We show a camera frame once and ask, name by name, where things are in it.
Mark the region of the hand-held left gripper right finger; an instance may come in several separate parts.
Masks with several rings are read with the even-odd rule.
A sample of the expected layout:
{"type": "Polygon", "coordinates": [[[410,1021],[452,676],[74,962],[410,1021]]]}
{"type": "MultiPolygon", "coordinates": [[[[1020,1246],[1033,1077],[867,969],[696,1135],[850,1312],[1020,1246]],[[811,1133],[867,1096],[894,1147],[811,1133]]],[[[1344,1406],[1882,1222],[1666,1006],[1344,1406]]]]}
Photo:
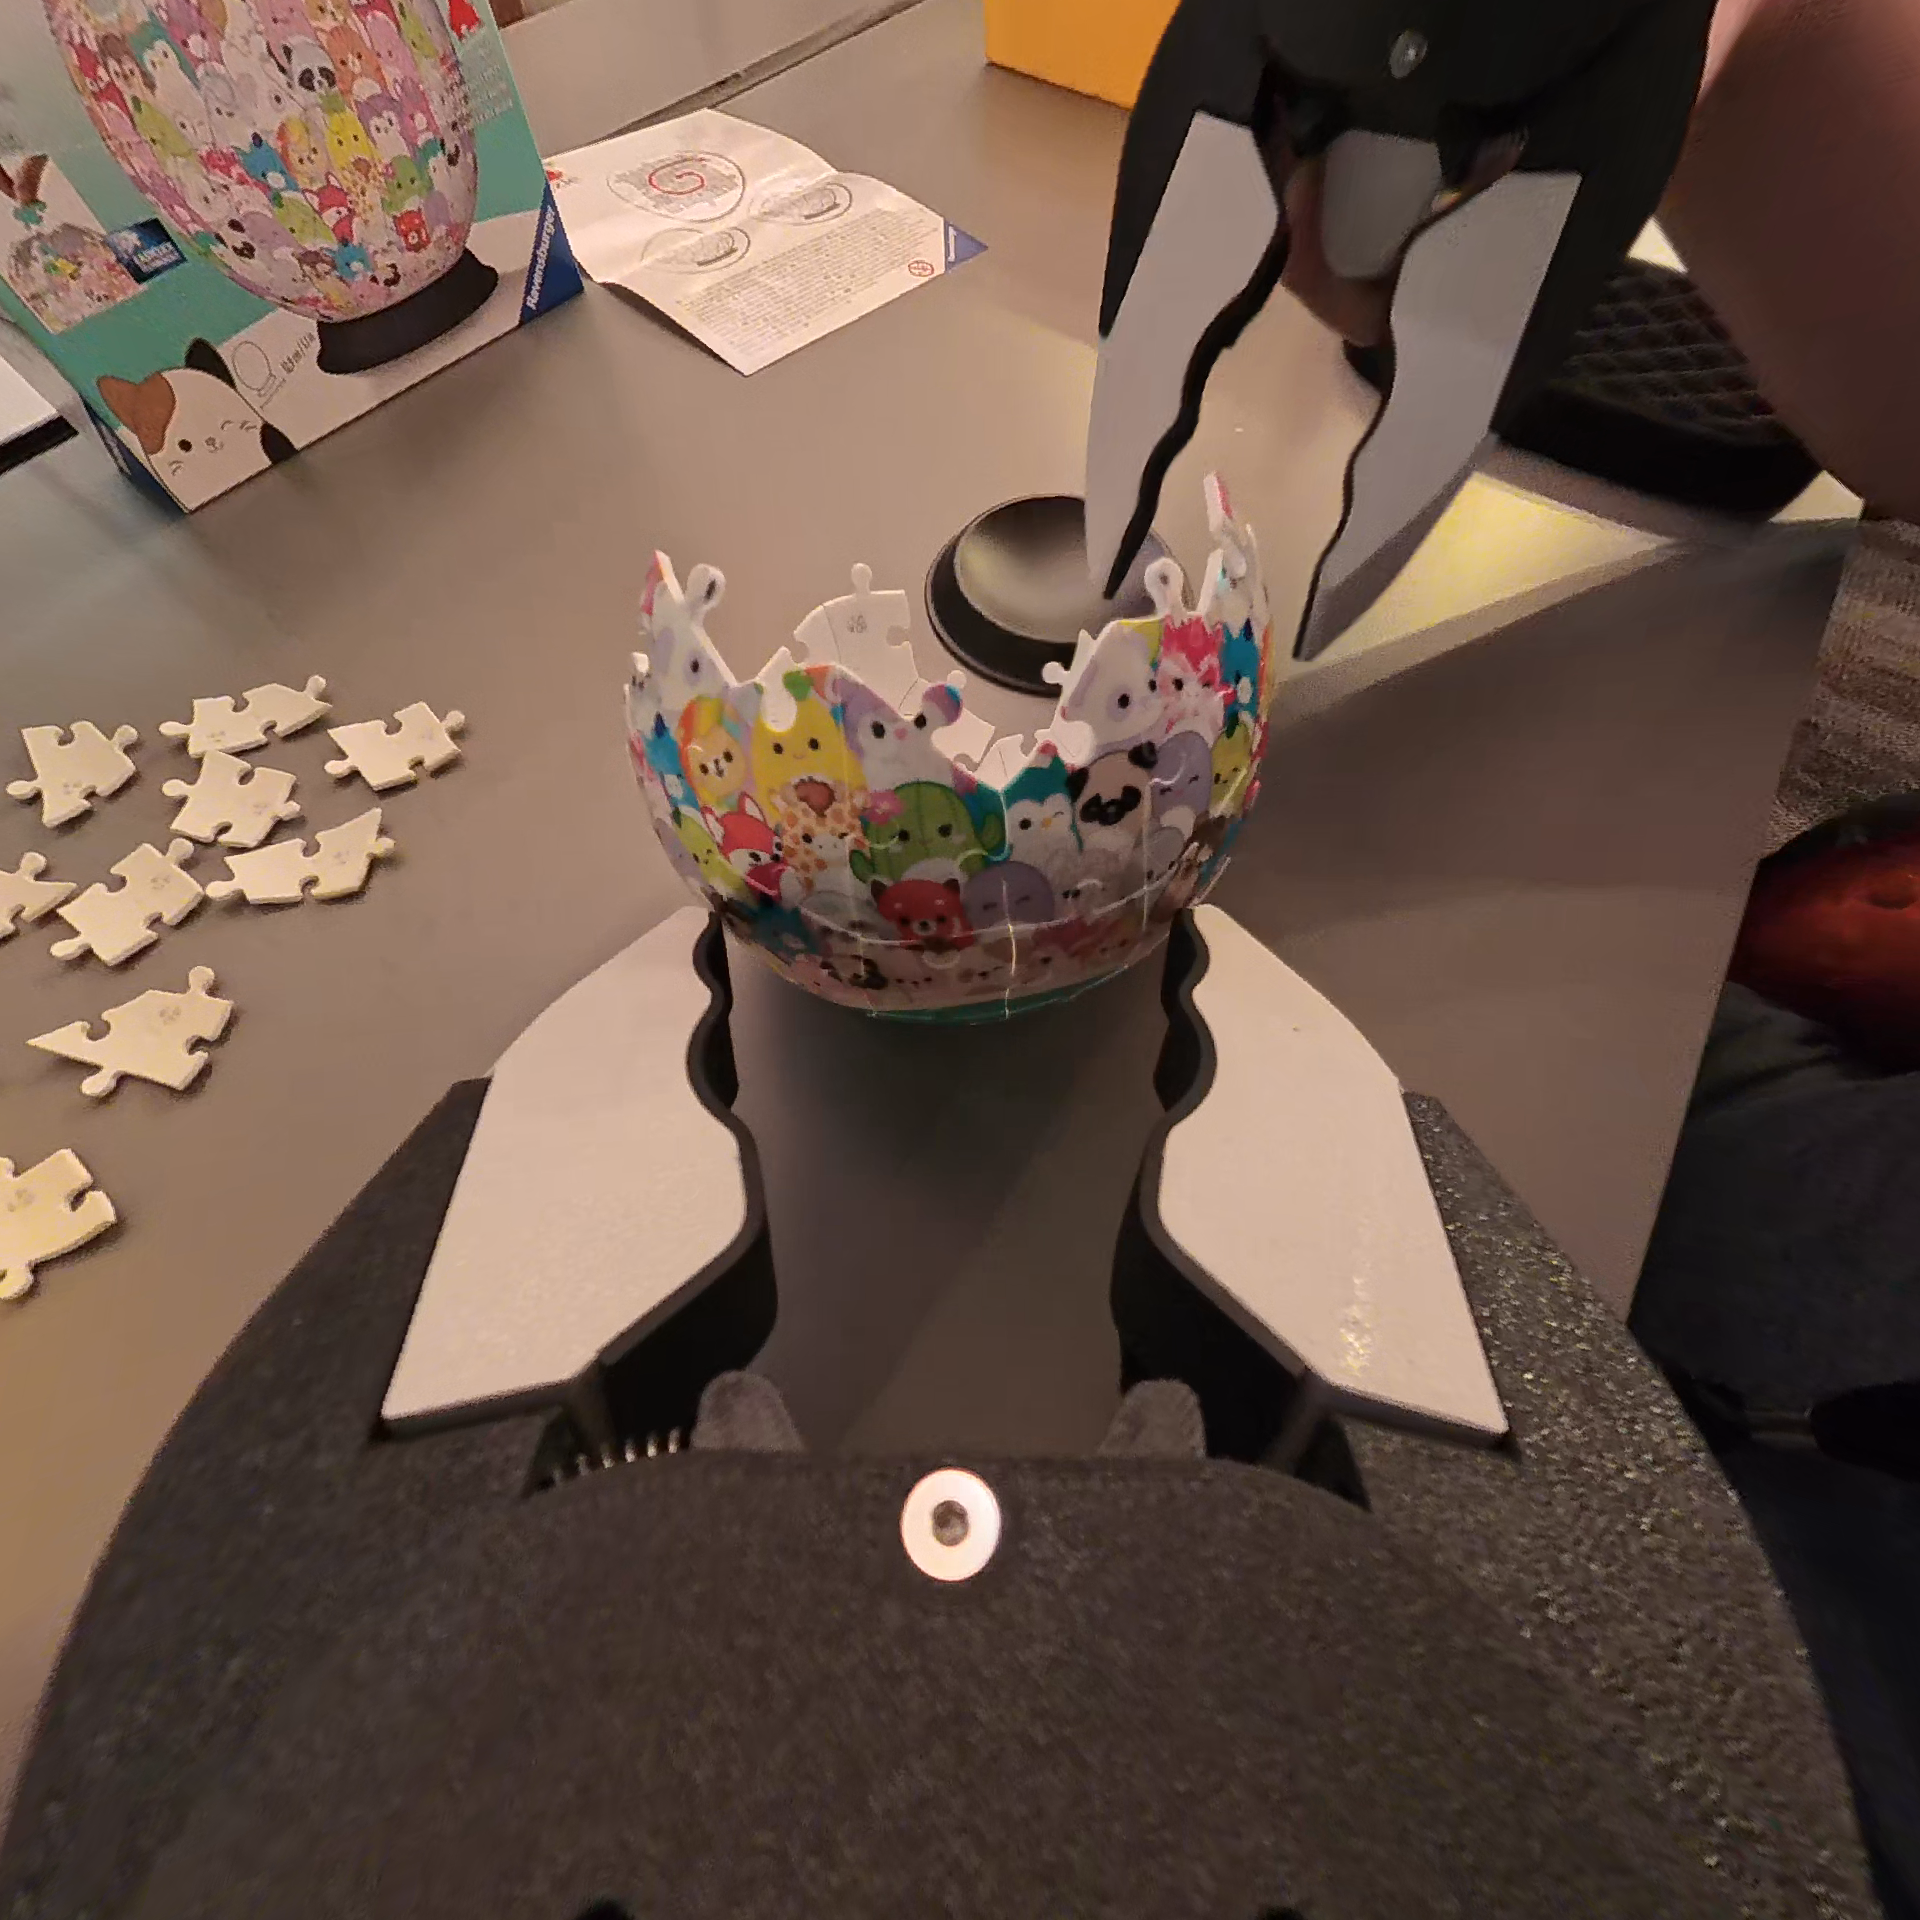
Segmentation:
{"type": "Polygon", "coordinates": [[[1400,1077],[1215,906],[1178,915],[1163,1012],[1114,1241],[1125,1386],[1182,1386],[1200,1453],[1245,1466],[1314,1472],[1339,1422],[1505,1447],[1400,1077]]]}

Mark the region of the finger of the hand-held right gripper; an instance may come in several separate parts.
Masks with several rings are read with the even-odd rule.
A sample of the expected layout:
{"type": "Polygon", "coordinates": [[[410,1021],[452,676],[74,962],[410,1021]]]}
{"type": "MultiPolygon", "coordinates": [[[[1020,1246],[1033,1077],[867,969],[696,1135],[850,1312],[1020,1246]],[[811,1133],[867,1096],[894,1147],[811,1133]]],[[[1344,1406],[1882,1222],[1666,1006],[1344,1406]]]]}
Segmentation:
{"type": "Polygon", "coordinates": [[[1295,659],[1320,659],[1379,601],[1472,474],[1577,187],[1577,170],[1509,170],[1407,239],[1389,381],[1350,459],[1295,659]]]}
{"type": "Polygon", "coordinates": [[[1160,187],[1122,162],[1114,210],[1147,222],[1101,321],[1085,431],[1085,562],[1119,597],[1151,531],[1166,469],[1190,444],[1215,360],[1274,290],[1282,193],[1247,123],[1196,113],[1160,187]]]}

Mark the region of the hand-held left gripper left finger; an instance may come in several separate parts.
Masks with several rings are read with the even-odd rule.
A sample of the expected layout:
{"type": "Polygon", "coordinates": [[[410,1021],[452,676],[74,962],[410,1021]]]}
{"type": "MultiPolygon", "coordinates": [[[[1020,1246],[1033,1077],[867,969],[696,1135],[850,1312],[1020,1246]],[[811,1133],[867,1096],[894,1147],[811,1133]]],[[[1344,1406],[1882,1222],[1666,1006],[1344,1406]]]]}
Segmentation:
{"type": "Polygon", "coordinates": [[[387,1434],[514,1413],[558,1465],[681,1450],[777,1315],[733,1111],[725,925],[682,909],[496,1058],[378,1406],[387,1434]]]}

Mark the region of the black puzzle ball stand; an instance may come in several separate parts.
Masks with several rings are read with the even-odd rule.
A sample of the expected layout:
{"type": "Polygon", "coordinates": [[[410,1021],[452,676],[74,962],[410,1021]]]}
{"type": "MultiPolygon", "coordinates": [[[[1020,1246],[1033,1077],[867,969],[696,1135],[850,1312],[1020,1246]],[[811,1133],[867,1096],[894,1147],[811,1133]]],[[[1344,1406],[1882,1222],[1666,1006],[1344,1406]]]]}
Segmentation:
{"type": "Polygon", "coordinates": [[[1067,668],[1083,632],[1154,614],[1145,568],[1168,557],[1151,531],[1119,594],[1103,597],[1085,560],[1085,499],[1020,494],[972,514],[941,546],[927,574],[927,614],[961,668],[1020,697],[1049,702],[1055,684],[1045,668],[1067,668]]]}

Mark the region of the partly built puzzle ball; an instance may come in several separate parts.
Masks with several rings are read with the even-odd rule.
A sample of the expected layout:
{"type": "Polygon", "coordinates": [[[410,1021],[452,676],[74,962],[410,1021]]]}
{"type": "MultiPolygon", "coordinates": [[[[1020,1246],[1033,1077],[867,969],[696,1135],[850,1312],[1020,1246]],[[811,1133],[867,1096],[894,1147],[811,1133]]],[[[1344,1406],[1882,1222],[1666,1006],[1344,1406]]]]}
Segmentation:
{"type": "Polygon", "coordinates": [[[853,568],[795,641],[736,676],[725,574],[653,554],[628,747],[663,857],[771,972],[884,1017],[996,1017],[1145,959],[1206,898],[1261,795],[1274,641],[1256,531],[1205,475],[1190,592],[1045,666],[1039,734],[989,740],[968,676],[901,684],[909,602],[853,568]]]}

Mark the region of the person's right forearm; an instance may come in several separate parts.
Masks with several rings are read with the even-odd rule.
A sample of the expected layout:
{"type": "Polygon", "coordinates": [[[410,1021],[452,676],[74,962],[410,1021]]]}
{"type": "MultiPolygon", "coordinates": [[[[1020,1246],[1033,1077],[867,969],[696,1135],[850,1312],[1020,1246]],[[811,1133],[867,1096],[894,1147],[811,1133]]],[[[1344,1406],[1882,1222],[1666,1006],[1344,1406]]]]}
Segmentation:
{"type": "Polygon", "coordinates": [[[1918,6],[1719,3],[1659,224],[1792,435],[1918,524],[1918,6]]]}

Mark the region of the pile of white puzzle pieces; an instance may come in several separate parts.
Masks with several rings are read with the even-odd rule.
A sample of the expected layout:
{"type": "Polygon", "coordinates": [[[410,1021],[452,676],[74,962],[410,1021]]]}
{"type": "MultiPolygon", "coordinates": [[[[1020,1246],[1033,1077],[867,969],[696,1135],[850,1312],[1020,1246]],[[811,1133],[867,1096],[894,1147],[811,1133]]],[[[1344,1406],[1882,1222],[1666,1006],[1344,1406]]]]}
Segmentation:
{"type": "MultiPolygon", "coordinates": [[[[88,883],[57,873],[39,845],[3,861],[3,940],[54,928],[51,962],[119,972],[215,906],[280,912],[360,895],[378,863],[397,854],[378,798],[456,767],[466,716],[406,704],[394,716],[329,727],[322,778],[372,801],[313,826],[299,775],[259,755],[329,716],[329,684],[307,676],[194,697],[187,718],[159,721],[157,736],[181,752],[181,771],[159,781],[169,804],[159,832],[129,844],[88,883]]],[[[36,807],[51,844],[138,775],[141,734],[129,725],[26,725],[18,743],[23,778],[3,790],[36,807]]],[[[182,1094],[228,1039],[234,1012],[215,966],[191,963],[181,978],[147,981],[94,1015],[18,1033],[18,1040],[72,1067],[80,1099],[109,1099],[126,1083],[182,1094]]],[[[119,1203],[77,1147],[29,1163],[3,1154],[3,1305],[26,1298],[40,1268],[109,1237],[119,1222],[119,1203]]]]}

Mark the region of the colourful puzzle box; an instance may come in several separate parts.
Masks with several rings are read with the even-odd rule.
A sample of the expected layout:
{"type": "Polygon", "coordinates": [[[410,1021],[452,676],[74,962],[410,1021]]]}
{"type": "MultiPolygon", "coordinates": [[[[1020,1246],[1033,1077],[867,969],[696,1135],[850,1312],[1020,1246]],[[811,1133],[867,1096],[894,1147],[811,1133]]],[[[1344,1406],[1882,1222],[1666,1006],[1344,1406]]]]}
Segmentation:
{"type": "Polygon", "coordinates": [[[487,3],[3,6],[3,317],[181,514],[579,293],[487,3]]]}

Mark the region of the person's right hand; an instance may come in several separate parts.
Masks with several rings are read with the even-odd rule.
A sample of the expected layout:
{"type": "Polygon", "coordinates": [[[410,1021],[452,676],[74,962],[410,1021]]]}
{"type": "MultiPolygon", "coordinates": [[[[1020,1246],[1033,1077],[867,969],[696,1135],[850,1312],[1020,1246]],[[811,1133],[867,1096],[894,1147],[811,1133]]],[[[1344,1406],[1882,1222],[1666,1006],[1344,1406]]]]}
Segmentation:
{"type": "Polygon", "coordinates": [[[1394,280],[1440,187],[1431,142],[1350,131],[1284,179],[1282,287],[1347,344],[1385,339],[1394,280]]]}

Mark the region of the black wrist rest pad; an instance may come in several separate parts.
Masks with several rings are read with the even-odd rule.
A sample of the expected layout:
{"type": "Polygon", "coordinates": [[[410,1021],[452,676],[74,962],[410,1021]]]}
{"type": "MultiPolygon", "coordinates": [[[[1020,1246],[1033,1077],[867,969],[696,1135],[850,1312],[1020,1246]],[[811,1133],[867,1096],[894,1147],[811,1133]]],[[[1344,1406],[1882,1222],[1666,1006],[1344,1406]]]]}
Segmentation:
{"type": "Polygon", "coordinates": [[[1770,517],[1820,460],[1767,401],[1691,277],[1628,256],[1502,446],[1671,506],[1770,517]]]}

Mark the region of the yellow plastic bin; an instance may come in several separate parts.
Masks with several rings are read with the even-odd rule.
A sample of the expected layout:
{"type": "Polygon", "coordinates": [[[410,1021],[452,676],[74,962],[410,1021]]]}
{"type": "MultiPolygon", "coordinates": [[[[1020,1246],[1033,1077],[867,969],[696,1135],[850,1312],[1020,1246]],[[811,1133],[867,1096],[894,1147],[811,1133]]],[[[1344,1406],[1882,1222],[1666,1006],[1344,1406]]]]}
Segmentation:
{"type": "Polygon", "coordinates": [[[981,3],[984,60],[1132,110],[1178,3],[981,3]]]}

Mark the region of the white instruction leaflet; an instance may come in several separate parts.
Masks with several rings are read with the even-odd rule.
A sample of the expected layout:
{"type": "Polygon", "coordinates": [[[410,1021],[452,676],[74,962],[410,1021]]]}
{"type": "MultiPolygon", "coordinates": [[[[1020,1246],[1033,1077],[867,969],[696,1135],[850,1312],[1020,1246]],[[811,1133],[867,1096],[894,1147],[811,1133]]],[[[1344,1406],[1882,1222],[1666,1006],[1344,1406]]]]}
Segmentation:
{"type": "Polygon", "coordinates": [[[545,162],[583,274],[750,375],[984,244],[802,142],[697,110],[545,162]]]}

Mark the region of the orange object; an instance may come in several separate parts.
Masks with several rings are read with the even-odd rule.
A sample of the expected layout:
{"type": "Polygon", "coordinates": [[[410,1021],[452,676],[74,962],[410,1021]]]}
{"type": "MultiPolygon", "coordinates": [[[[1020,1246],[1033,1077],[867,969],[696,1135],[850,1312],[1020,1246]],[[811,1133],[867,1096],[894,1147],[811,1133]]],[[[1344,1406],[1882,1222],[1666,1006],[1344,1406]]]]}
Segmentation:
{"type": "Polygon", "coordinates": [[[1861,1055],[1918,1067],[1918,823],[1820,827],[1752,883],[1730,978],[1861,1055]]]}

